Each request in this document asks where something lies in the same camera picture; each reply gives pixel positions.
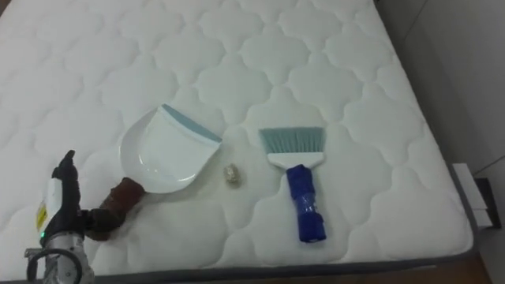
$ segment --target bristles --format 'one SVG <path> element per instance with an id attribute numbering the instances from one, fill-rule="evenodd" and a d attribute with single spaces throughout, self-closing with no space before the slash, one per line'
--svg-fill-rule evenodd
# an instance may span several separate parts
<path id="1" fill-rule="evenodd" d="M 321 127 L 261 129 L 260 138 L 268 154 L 320 152 L 324 149 Z"/>

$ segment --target mattress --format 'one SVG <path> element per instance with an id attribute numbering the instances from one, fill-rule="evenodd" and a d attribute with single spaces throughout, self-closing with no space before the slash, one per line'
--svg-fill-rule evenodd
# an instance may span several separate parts
<path id="1" fill-rule="evenodd" d="M 366 271 L 473 248 L 372 0 L 13 0 L 0 62 L 0 280 L 24 278 L 58 160 L 76 150 L 81 207 L 99 206 L 125 175 L 123 135 L 162 103 L 222 147 L 187 189 L 147 196 L 112 240 L 85 241 L 97 275 Z M 310 245 L 258 137 L 291 126 L 326 131 L 313 174 L 327 240 Z"/>

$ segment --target brush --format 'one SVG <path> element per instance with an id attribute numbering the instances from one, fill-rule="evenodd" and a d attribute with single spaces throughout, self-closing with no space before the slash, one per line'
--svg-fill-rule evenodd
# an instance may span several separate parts
<path id="1" fill-rule="evenodd" d="M 268 161 L 286 170 L 291 198 L 297 209 L 300 241 L 325 240 L 324 221 L 317 212 L 310 170 L 324 161 L 324 130 L 320 127 L 261 129 L 260 138 Z"/>

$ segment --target blue handle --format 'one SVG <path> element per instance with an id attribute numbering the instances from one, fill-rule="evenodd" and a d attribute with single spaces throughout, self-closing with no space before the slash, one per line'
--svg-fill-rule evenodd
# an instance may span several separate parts
<path id="1" fill-rule="evenodd" d="M 297 208 L 300 241 L 312 243 L 326 240 L 323 217 L 317 212 L 312 172 L 309 168 L 298 165 L 288 169 L 286 175 L 291 198 Z"/>

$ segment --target white dustpan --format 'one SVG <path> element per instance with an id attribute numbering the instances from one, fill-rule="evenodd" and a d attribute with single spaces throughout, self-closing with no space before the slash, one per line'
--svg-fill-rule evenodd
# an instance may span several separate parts
<path id="1" fill-rule="evenodd" d="M 188 186 L 220 144 L 214 133 L 163 104 L 128 129 L 120 157 L 125 174 L 146 192 L 170 193 Z"/>

